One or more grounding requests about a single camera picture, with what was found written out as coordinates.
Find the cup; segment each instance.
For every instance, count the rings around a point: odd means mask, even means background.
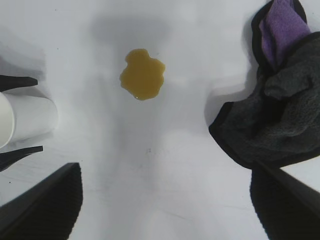
[[[0,148],[52,131],[58,124],[55,104],[43,97],[0,92]]]

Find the purple cloth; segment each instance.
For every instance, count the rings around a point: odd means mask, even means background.
[[[274,70],[283,63],[290,48],[311,33],[295,12],[293,0],[274,0],[259,28],[262,51]]]

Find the white surface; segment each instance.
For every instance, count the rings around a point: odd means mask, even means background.
[[[58,112],[51,100],[8,93],[3,95],[9,101],[14,115],[14,132],[10,143],[49,133],[57,127]]]
[[[251,171],[207,126],[223,102],[245,98],[255,84],[250,20],[265,3],[0,1],[0,74],[40,79],[37,89],[60,116],[54,134],[8,147],[41,143],[44,152],[0,174],[0,203],[80,162],[84,202],[71,240],[266,240]],[[320,2],[302,4],[317,29]],[[136,48],[166,64],[159,95],[144,102],[119,81]],[[300,165],[288,171],[320,189],[319,161]]]

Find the gray cloth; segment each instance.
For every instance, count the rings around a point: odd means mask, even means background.
[[[237,163],[283,167],[320,155],[320,33],[293,47],[274,76],[250,97],[225,103],[210,134]]]

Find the spill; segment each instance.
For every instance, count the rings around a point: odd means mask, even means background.
[[[134,49],[125,57],[127,67],[120,75],[121,87],[138,100],[156,97],[164,83],[166,66],[151,58],[146,49]]]

